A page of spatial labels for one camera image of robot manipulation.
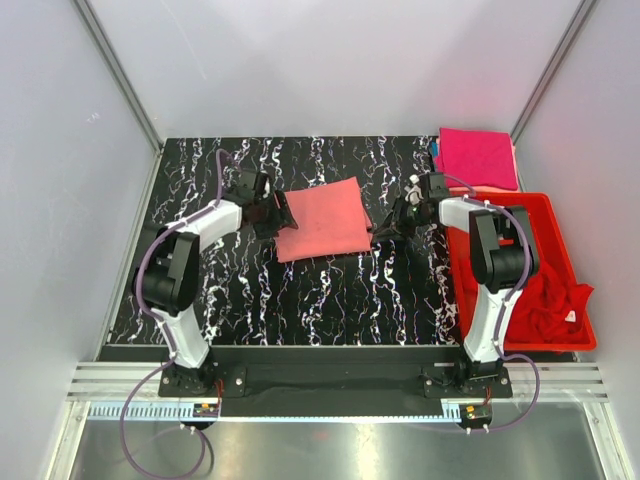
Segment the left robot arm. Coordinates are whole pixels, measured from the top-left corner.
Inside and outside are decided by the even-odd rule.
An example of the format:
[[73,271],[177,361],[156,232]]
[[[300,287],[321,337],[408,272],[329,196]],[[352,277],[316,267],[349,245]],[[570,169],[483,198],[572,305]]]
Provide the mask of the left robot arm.
[[194,302],[200,288],[201,254],[224,236],[253,228],[259,240],[298,227],[285,194],[265,172],[243,171],[239,180],[195,213],[172,223],[148,224],[134,256],[131,291],[142,313],[156,322],[169,348],[161,373],[161,397],[219,393],[210,346]]

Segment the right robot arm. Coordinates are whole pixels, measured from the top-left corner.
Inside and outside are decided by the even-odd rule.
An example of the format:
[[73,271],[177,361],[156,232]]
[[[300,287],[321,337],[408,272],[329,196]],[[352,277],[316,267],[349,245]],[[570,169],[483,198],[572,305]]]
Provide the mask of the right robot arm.
[[465,185],[467,193],[454,196],[447,187],[450,178],[444,173],[412,176],[372,241],[404,240],[419,227],[435,223],[469,235],[470,263],[477,283],[475,310],[461,353],[440,387],[472,397],[501,381],[509,322],[540,260],[526,208],[480,201],[475,189],[458,178],[453,180]]

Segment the salmon pink t shirt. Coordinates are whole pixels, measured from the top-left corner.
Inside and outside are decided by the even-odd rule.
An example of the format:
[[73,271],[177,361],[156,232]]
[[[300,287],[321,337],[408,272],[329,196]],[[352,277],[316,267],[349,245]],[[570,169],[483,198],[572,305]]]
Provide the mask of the salmon pink t shirt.
[[371,250],[372,222],[355,177],[289,191],[286,200],[298,227],[275,238],[279,262]]

